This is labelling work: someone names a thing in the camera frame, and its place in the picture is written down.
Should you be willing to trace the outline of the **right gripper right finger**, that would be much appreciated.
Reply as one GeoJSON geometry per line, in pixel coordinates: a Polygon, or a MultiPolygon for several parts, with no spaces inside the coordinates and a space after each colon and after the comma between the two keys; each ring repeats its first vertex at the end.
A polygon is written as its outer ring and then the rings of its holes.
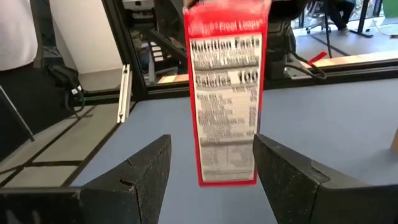
{"type": "Polygon", "coordinates": [[[396,184],[369,185],[262,134],[252,151],[278,223],[397,223],[396,184]]]}

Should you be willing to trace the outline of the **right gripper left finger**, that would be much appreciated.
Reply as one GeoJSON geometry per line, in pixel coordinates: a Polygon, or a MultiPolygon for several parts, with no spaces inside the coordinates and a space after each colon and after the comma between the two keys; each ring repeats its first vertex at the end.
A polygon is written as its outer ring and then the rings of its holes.
{"type": "Polygon", "coordinates": [[[1,224],[157,223],[170,173],[164,134],[80,187],[1,190],[1,224]]]}

